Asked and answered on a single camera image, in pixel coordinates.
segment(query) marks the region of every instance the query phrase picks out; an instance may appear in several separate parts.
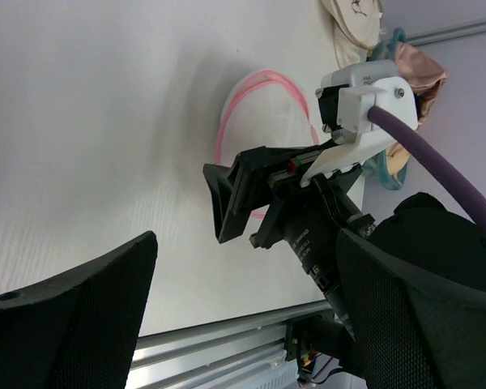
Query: white surface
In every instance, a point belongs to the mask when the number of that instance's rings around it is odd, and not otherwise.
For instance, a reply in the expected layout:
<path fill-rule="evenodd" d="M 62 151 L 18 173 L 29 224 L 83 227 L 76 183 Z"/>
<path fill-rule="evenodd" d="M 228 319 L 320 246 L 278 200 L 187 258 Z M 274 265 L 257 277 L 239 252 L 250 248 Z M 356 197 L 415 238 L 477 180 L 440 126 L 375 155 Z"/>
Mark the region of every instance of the white surface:
<path fill-rule="evenodd" d="M 486 18 L 486 0 L 382 0 L 382 24 L 414 35 Z"/>
<path fill-rule="evenodd" d="M 422 50 L 448 70 L 449 79 L 420 134 L 486 196 L 486 34 Z M 414 159 L 409 161 L 407 180 L 400 191 L 384 190 L 376 178 L 368 177 L 364 211 L 383 220 L 418 191 L 436 196 L 450 211 L 465 216 Z"/>
<path fill-rule="evenodd" d="M 398 75 L 398 67 L 388 59 L 350 65 L 322 78 L 323 88 L 348 84 L 350 87 L 370 85 L 372 81 Z"/>
<path fill-rule="evenodd" d="M 218 245 L 202 165 L 259 68 L 297 81 L 321 128 L 330 30 L 315 0 L 1 0 L 0 293 L 152 229 L 141 335 L 321 299 L 286 244 Z"/>

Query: teal object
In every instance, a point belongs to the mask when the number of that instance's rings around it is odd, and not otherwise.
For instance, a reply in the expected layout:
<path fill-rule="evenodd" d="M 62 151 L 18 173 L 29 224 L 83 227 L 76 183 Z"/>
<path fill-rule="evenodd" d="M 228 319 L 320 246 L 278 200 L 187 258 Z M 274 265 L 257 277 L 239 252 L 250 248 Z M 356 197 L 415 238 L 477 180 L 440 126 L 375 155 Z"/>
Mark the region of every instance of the teal object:
<path fill-rule="evenodd" d="M 396 46 L 399 42 L 405 42 L 407 35 L 401 28 L 395 28 L 392 37 L 389 40 L 382 41 L 376 45 L 371 56 L 367 58 L 367 62 L 379 61 L 381 59 L 396 60 Z M 407 165 L 398 172 L 396 177 L 389 174 L 387 170 L 387 154 L 385 151 L 380 152 L 373 158 L 365 161 L 363 170 L 366 175 L 377 172 L 380 183 L 387 190 L 400 190 L 403 187 L 405 178 L 407 177 Z"/>

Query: wire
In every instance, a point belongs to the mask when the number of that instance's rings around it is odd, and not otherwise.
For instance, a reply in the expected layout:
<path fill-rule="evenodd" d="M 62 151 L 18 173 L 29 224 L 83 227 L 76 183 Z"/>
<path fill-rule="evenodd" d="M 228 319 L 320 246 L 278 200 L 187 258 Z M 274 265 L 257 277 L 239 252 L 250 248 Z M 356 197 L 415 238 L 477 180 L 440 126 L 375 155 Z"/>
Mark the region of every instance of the wire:
<path fill-rule="evenodd" d="M 297 341 L 297 347 L 296 347 L 296 359 L 297 359 L 297 370 L 299 371 L 300 377 L 305 380 L 307 383 L 309 383 L 310 378 L 306 377 L 303 370 L 303 365 L 302 365 L 302 355 L 301 355 L 301 339 Z"/>
<path fill-rule="evenodd" d="M 368 111 L 367 117 L 400 142 L 443 185 L 486 236 L 486 198 L 449 161 L 397 117 L 377 106 Z"/>
<path fill-rule="evenodd" d="M 302 363 L 302 367 L 307 367 L 309 365 L 311 365 L 313 362 L 315 362 L 317 360 L 317 358 L 319 358 L 322 354 L 321 353 L 315 353 L 315 352 L 309 352 L 309 353 L 306 353 L 305 355 L 303 355 L 301 357 L 301 363 Z"/>
<path fill-rule="evenodd" d="M 313 382 L 315 379 L 319 379 L 323 375 L 326 374 L 326 372 L 330 368 L 330 364 L 333 361 L 333 357 L 330 357 L 330 359 L 327 360 L 327 362 L 321 367 L 321 369 L 313 376 L 313 379 L 310 379 L 310 382 Z"/>
<path fill-rule="evenodd" d="M 332 371 L 330 371 L 330 373 L 319 383 L 316 383 L 315 381 L 311 381 L 311 383 L 314 383 L 315 385 L 322 385 L 323 383 L 325 383 L 329 377 L 335 375 L 335 374 L 338 374 L 338 373 L 342 373 L 343 372 L 343 368 L 342 367 L 337 367 L 336 369 L 333 369 Z"/>

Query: white bracket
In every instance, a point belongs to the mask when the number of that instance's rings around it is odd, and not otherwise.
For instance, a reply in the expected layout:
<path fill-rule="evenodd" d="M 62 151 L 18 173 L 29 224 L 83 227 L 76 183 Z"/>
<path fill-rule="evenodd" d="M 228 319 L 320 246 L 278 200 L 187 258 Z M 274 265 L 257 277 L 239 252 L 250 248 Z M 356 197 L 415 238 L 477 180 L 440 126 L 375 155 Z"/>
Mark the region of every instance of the white bracket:
<path fill-rule="evenodd" d="M 355 136 L 350 143 L 322 152 L 301 179 L 302 187 L 317 174 L 323 173 L 329 178 L 337 171 L 345 173 L 356 164 L 362 165 L 395 143 L 382 128 L 368 120 L 367 113 L 374 105 L 392 113 L 413 130 L 417 128 L 414 95 L 408 82 L 401 77 L 340 89 L 337 123 Z"/>

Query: beige fabric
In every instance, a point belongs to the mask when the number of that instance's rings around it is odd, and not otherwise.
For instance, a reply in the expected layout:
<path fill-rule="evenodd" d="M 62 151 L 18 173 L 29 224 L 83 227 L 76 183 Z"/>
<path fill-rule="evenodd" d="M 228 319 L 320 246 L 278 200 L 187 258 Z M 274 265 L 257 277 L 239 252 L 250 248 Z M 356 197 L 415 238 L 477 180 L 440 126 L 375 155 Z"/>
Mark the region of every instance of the beige fabric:
<path fill-rule="evenodd" d="M 418 129 L 421 128 L 437 95 L 448 78 L 446 70 L 428 55 L 407 43 L 398 43 L 396 49 L 398 72 L 420 99 Z M 396 143 L 386 152 L 387 170 L 391 176 L 405 166 L 411 155 L 401 144 Z"/>
<path fill-rule="evenodd" d="M 339 67 L 365 62 L 379 40 L 379 0 L 322 0 L 333 17 L 333 42 Z"/>

